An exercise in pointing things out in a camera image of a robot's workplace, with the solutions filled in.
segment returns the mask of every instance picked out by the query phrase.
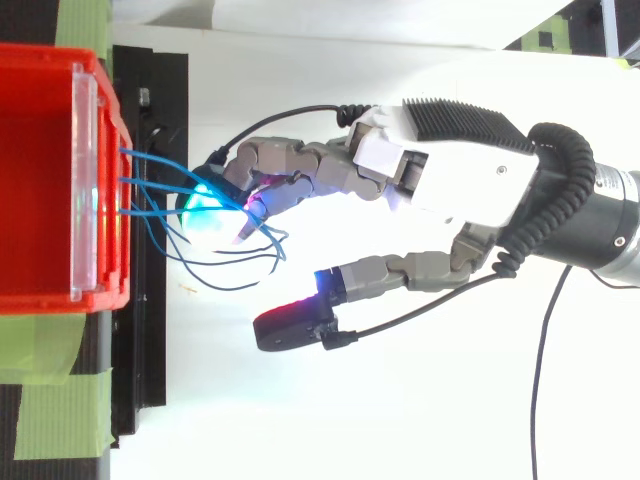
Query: blue glowing object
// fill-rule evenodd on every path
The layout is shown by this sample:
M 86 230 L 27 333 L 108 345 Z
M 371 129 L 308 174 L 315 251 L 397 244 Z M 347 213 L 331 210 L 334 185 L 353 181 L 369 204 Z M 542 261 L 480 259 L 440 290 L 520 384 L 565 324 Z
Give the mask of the blue glowing object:
M 199 184 L 195 191 L 208 195 L 212 194 L 202 184 Z M 189 197 L 185 209 L 223 206 L 216 198 L 193 194 Z M 246 222 L 247 215 L 240 210 L 232 208 L 229 210 L 205 210 L 182 214 L 182 230 L 185 236 L 194 246 L 211 251 L 223 250 L 232 245 Z

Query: green masking tape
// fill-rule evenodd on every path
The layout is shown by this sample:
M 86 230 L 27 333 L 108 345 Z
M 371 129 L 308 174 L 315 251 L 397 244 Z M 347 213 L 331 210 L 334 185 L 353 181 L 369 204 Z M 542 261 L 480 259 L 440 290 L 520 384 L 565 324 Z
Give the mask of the green masking tape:
M 540 45 L 540 32 L 550 33 L 553 47 Z M 570 55 L 571 40 L 569 38 L 569 22 L 560 15 L 554 15 L 542 22 L 520 39 L 523 52 L 553 52 Z
M 14 460 L 98 458 L 111 443 L 111 370 L 23 388 Z
M 0 385 L 60 385 L 78 356 L 86 315 L 0 317 Z
M 60 0 L 56 46 L 92 49 L 109 64 L 111 18 L 109 0 Z

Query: black cylindrical motor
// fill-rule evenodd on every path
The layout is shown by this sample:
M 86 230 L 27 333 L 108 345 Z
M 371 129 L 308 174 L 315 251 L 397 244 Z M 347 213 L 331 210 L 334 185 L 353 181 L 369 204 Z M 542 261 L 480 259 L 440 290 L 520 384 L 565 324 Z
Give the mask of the black cylindrical motor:
M 566 185 L 563 162 L 558 161 L 556 152 L 538 147 L 536 153 L 540 158 L 536 179 L 501 239 L 535 215 Z M 594 193 L 533 253 L 640 285 L 640 173 L 596 166 Z

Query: coiled black cable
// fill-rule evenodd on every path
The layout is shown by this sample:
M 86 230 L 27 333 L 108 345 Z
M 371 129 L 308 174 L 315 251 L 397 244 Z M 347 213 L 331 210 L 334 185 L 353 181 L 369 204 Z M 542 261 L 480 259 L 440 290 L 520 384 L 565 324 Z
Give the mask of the coiled black cable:
M 567 222 L 593 193 L 596 164 L 589 143 L 575 130 L 555 123 L 539 123 L 529 132 L 537 146 L 552 148 L 565 163 L 564 190 L 531 220 L 503 240 L 504 252 L 493 271 L 502 278 L 516 278 L 517 271 L 531 252 Z
M 337 110 L 337 121 L 340 128 L 350 127 L 371 105 L 341 105 Z

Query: red plastic bin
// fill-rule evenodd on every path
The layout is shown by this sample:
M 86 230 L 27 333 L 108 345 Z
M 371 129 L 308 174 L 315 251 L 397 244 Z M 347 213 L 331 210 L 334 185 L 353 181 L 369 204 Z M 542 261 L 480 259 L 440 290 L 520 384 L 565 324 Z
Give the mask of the red plastic bin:
M 0 44 L 0 315 L 129 300 L 131 138 L 89 50 Z

